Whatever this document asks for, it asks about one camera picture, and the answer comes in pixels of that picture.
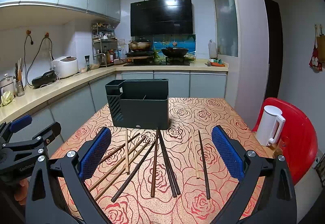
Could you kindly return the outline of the dark long chopstick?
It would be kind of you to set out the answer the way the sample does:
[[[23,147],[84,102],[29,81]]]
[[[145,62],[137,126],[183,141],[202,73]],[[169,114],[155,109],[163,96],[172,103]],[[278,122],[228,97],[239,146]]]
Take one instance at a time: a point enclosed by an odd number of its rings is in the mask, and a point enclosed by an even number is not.
[[[126,181],[123,183],[123,185],[120,187],[120,189],[111,198],[111,201],[112,202],[115,202],[119,198],[119,196],[124,192],[124,190],[127,188],[127,185],[129,185],[129,183],[131,182],[132,178],[138,172],[138,170],[140,169],[142,163],[145,161],[145,159],[147,158],[147,156],[150,154],[150,152],[151,152],[152,148],[154,147],[154,145],[155,145],[155,142],[153,142],[153,144],[150,146],[150,148],[148,149],[148,151],[146,152],[146,154],[142,157],[141,161],[139,161],[139,163],[137,164],[137,166],[135,167],[135,169],[131,172],[131,174],[126,179]]]

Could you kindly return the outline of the dark brown chopstick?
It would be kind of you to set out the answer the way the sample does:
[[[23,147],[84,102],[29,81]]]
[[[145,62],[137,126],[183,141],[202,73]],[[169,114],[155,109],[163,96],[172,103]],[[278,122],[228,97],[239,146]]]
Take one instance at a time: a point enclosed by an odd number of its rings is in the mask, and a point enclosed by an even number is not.
[[[137,136],[139,136],[139,135],[140,135],[140,133],[137,133],[136,135],[134,135],[133,137],[131,137],[131,138],[127,141],[127,143],[130,143],[133,139],[137,138]],[[119,146],[116,150],[113,150],[113,151],[111,151],[108,155],[105,155],[105,156],[101,159],[101,161],[100,161],[99,163],[103,163],[104,161],[106,161],[109,157],[113,156],[115,153],[119,152],[122,148],[124,148],[125,145],[126,145],[126,144],[124,143],[124,144],[122,144],[121,146]]]
[[[207,167],[206,167],[206,159],[204,156],[204,150],[203,150],[203,142],[202,142],[202,137],[200,134],[200,131],[198,131],[199,135],[199,143],[200,143],[200,152],[202,156],[202,164],[203,164],[203,172],[204,172],[204,181],[205,181],[205,186],[206,186],[206,197],[208,200],[210,200],[210,186],[209,186],[209,179],[208,179],[208,172],[207,172]]]

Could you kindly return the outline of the light bamboo chopstick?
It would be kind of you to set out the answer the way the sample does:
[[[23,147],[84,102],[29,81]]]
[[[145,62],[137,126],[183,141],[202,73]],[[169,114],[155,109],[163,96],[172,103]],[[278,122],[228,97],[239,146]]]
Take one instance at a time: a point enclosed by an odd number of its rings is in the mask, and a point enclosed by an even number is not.
[[[149,142],[147,142],[136,154],[131,158],[131,163],[141,154],[141,152],[147,147]],[[125,172],[125,168],[121,169],[113,178],[109,181],[109,183],[97,193],[96,197],[94,197],[95,201],[97,201],[109,188],[114,184],[114,182]]]
[[[128,158],[128,129],[125,131],[125,172],[129,174],[129,158]]]
[[[192,139],[192,151],[194,157],[194,168],[196,172],[196,179],[200,179],[194,134],[192,134],[191,139]]]
[[[145,137],[142,137],[141,140],[133,147],[131,148],[131,150],[128,152],[127,155],[125,155],[124,157],[122,157],[120,160],[118,160],[118,162],[112,167],[110,168],[99,180],[97,180],[90,188],[89,191],[92,191],[94,188],[96,188],[110,173],[112,173],[114,170],[116,170],[116,168],[118,168],[118,166],[125,161],[126,158],[128,158],[129,154],[131,154],[133,151],[135,151],[135,149],[140,146],[142,144],[142,142],[145,141]]]

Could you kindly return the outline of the reddish brown chopstick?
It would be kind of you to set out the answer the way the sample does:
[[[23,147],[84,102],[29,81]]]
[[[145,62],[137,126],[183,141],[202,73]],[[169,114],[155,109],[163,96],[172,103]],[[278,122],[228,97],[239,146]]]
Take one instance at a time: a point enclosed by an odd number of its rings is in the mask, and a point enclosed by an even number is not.
[[[154,160],[153,160],[153,174],[152,174],[152,186],[150,196],[152,198],[155,197],[155,182],[156,182],[156,165],[157,165],[157,157],[158,157],[158,137],[159,137],[159,129],[156,129],[156,137],[155,137],[155,146],[154,146]]]

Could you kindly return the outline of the countertop utensil jar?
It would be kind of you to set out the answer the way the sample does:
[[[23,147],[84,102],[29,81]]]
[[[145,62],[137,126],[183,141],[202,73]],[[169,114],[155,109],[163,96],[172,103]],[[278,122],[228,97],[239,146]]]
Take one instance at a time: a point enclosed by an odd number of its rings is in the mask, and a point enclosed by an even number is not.
[[[23,85],[23,62],[22,58],[15,63],[15,87],[16,94],[18,97],[21,97],[25,94],[24,85]]]

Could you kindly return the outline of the white rice cooker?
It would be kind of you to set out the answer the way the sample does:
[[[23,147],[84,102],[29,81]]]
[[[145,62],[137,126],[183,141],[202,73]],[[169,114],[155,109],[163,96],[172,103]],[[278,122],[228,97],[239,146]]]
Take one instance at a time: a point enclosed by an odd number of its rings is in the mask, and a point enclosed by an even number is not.
[[[61,79],[71,77],[78,73],[78,60],[73,56],[62,56],[52,61],[53,70]]]

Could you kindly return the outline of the red plastic chair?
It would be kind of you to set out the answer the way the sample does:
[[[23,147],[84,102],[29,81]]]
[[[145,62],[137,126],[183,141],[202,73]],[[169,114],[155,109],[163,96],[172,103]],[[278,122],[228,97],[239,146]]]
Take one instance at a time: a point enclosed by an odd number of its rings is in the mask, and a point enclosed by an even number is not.
[[[299,108],[278,98],[269,97],[262,104],[253,128],[254,132],[257,132],[261,126],[266,106],[279,108],[282,111],[282,116],[286,119],[275,145],[285,156],[292,181],[297,184],[310,169],[317,155],[318,143],[315,128],[307,115]]]

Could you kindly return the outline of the black pepper grinder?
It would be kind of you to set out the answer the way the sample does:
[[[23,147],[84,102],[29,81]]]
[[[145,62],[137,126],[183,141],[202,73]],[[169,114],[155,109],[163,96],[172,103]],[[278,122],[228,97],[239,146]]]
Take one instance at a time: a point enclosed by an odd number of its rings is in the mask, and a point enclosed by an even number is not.
[[[87,67],[87,72],[90,71],[90,56],[86,55],[84,56],[85,58],[85,63],[86,63],[86,67]]]

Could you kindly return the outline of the white electric kettle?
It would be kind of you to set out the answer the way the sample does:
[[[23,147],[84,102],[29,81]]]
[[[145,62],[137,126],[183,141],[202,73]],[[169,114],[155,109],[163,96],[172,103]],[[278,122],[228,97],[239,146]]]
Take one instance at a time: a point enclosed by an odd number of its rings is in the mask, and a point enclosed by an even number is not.
[[[286,119],[282,110],[272,105],[266,105],[257,129],[256,138],[262,146],[276,144],[283,130]]]

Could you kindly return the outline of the dark green utensil holder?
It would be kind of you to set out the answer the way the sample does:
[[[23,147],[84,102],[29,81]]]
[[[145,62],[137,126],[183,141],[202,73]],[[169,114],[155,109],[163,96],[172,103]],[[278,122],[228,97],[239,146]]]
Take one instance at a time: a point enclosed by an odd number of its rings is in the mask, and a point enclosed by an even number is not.
[[[167,130],[169,82],[167,79],[122,79],[105,85],[115,127]]]

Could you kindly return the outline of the metal spice rack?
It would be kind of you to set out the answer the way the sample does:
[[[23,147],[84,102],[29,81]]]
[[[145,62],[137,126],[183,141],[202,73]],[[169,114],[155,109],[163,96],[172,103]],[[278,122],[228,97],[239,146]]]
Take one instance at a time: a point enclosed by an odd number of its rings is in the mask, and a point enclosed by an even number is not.
[[[101,67],[114,64],[117,58],[117,38],[115,27],[108,23],[93,23],[91,25],[94,62]]]

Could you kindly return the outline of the rose pattern tablecloth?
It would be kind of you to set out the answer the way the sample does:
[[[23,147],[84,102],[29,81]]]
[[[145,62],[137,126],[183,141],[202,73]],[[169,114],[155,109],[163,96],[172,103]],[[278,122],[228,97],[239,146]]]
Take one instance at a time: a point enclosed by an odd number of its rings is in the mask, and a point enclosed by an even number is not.
[[[110,110],[104,106],[86,121],[58,150],[55,158],[63,157],[70,150],[78,150],[84,142],[91,140],[102,127],[109,127],[112,142],[107,150],[109,154],[125,143],[125,129],[110,126]],[[111,198],[120,189],[139,161],[146,154],[155,138],[153,130],[131,129],[128,139],[140,133],[128,143],[131,150],[142,137],[145,141],[129,154],[129,174],[124,172],[110,188],[97,200],[101,210],[113,223],[210,223],[219,213],[237,185],[220,158],[213,142],[211,130],[216,125],[223,127],[227,134],[238,140],[245,149],[254,150],[258,155],[270,157],[271,151],[261,146],[254,133],[244,120],[222,98],[172,98],[169,102],[169,118],[171,126],[162,131],[167,154],[176,176],[181,194],[172,197],[164,158],[158,149],[156,165],[155,197],[150,196],[153,174],[154,149],[142,163],[127,188],[112,202]],[[206,197],[206,186],[202,156],[200,152],[200,131],[210,186],[210,200]],[[200,179],[196,179],[192,139],[194,134]],[[131,163],[131,158],[147,142],[149,144]],[[125,156],[125,147],[103,162],[93,177],[85,182],[90,188],[118,160]],[[123,161],[116,170],[110,173],[96,188],[91,191],[96,197],[112,178],[125,167]]]

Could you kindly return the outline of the black gas stove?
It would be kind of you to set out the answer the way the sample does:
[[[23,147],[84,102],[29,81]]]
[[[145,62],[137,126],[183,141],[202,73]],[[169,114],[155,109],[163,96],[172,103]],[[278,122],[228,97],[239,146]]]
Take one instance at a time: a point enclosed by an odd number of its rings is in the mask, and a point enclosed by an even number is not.
[[[172,60],[168,57],[164,57],[163,59],[154,60],[151,57],[148,58],[128,58],[125,66],[189,66],[190,61],[183,59],[175,59]]]

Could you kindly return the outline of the black range hood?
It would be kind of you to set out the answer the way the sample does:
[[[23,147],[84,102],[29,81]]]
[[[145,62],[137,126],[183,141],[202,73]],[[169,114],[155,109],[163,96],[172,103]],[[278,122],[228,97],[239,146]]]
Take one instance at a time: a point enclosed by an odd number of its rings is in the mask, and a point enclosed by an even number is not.
[[[131,3],[131,36],[193,34],[192,0]]]

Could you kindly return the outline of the white plastic bottle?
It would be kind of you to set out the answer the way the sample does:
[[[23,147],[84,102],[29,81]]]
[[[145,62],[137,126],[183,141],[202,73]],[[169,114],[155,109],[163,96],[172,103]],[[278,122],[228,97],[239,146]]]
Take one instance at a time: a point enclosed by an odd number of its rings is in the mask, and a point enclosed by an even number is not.
[[[209,50],[209,58],[210,59],[217,59],[217,57],[218,57],[218,48],[217,48],[217,44],[213,40],[209,40],[208,50]]]

